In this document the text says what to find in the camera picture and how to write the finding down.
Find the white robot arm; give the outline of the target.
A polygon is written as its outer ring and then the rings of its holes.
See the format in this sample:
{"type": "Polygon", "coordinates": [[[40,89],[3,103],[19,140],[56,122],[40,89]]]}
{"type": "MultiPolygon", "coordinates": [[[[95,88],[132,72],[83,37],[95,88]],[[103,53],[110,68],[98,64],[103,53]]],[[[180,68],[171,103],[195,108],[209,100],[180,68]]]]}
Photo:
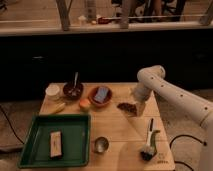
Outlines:
{"type": "Polygon", "coordinates": [[[161,65],[140,69],[133,97],[138,102],[144,102],[154,91],[171,105],[189,114],[205,130],[207,145],[202,148],[198,171],[213,171],[213,102],[165,81],[165,74],[161,65]]]}

